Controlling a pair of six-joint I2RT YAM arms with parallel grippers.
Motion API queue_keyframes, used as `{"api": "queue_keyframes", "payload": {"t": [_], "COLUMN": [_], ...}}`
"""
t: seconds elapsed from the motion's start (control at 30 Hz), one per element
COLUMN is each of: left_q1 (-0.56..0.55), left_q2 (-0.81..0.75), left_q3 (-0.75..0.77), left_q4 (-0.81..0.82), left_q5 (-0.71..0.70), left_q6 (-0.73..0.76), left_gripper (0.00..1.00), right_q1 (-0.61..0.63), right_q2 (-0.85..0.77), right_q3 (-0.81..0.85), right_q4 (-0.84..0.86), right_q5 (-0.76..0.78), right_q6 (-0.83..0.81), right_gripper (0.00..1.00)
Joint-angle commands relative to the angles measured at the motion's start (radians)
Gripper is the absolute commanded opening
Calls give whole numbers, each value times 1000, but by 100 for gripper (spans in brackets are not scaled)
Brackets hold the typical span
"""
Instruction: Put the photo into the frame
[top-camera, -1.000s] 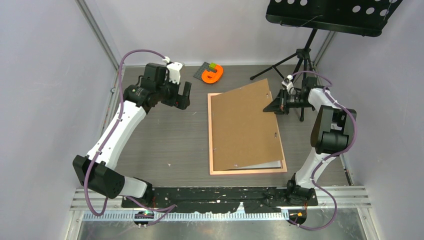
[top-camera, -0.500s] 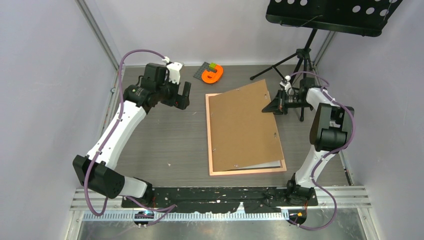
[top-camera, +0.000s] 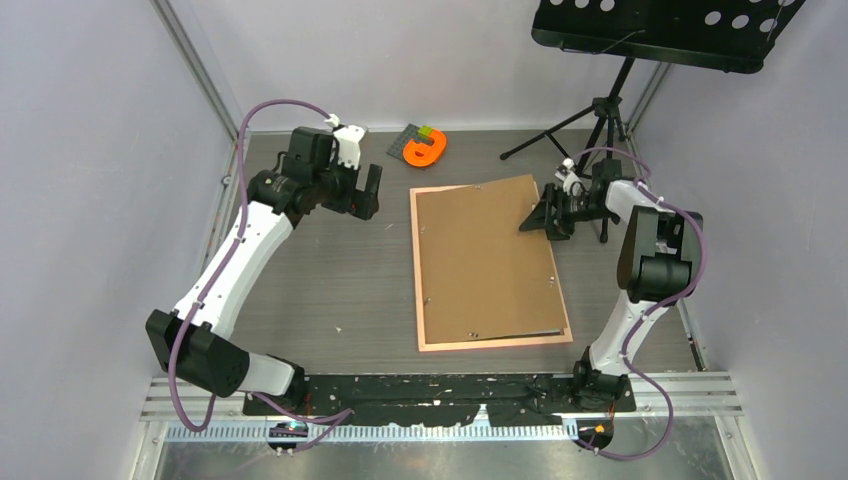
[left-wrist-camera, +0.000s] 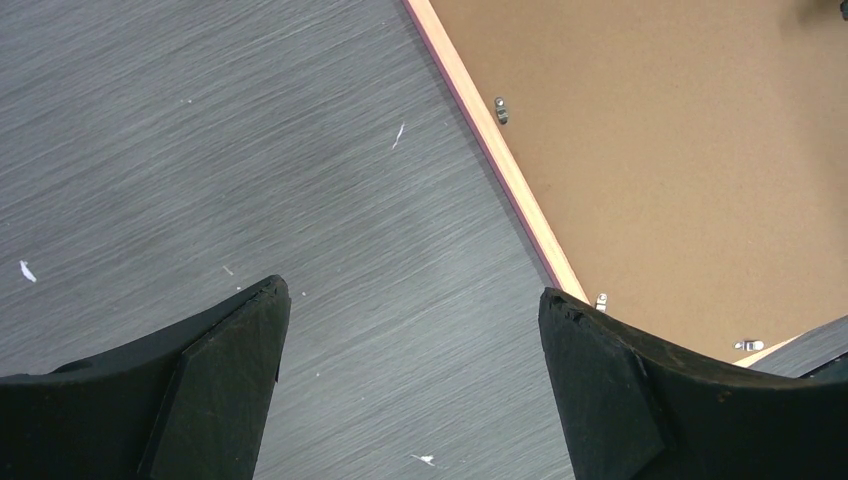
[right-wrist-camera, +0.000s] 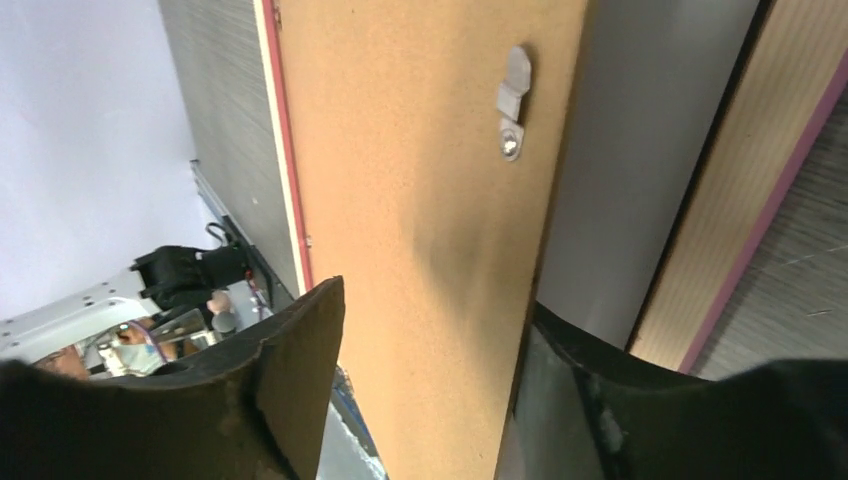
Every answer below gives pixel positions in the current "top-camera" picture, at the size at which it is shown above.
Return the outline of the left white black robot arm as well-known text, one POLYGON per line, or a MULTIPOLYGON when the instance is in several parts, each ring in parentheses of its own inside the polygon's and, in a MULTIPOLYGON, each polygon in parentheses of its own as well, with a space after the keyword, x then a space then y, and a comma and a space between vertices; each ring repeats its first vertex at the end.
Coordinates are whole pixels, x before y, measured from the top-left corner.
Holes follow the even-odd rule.
POLYGON ((355 125, 333 131, 298 127, 276 166, 248 182, 246 210, 207 269, 170 311, 155 310, 146 322, 157 360, 171 379, 217 397, 268 394, 284 414, 305 405, 301 367, 248 352, 230 337, 260 273, 304 216, 318 206, 362 220, 378 211, 381 166, 370 165, 364 189, 356 186, 365 135, 355 125))

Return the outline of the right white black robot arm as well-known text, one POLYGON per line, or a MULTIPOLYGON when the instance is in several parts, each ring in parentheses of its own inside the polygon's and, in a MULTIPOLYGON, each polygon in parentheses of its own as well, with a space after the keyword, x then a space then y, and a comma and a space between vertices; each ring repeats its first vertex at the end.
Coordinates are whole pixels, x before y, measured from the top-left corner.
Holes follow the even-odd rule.
POLYGON ((626 178, 621 163, 603 159, 585 183, 565 158, 555 181, 520 224, 551 241, 567 240, 579 222, 620 220, 627 230, 620 250, 617 303, 600 336, 573 369, 568 398, 582 410, 607 409, 626 393, 632 358, 655 322, 689 296, 703 274, 703 218, 672 206, 642 178, 626 178))

